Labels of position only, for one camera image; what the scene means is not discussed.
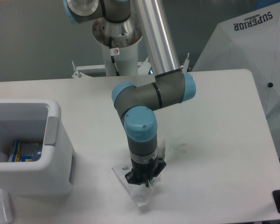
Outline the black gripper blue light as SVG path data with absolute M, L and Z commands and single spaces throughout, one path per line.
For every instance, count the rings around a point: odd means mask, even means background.
M 137 163 L 132 161 L 132 169 L 125 174 L 125 178 L 129 184 L 141 185 L 144 184 L 146 188 L 154 185 L 154 179 L 166 167 L 166 162 L 159 157 L 155 159 L 150 158 L 147 162 Z

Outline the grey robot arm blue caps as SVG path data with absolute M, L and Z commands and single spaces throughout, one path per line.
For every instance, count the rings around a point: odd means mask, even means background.
M 113 105 L 126 132 L 132 169 L 129 184 L 146 185 L 165 168 L 157 153 L 154 111 L 192 99 L 196 84 L 181 69 L 160 0 L 66 0 L 68 18 L 76 23 L 94 21 L 95 38 L 109 50 L 134 45 L 143 38 L 155 81 L 142 86 L 118 84 Z

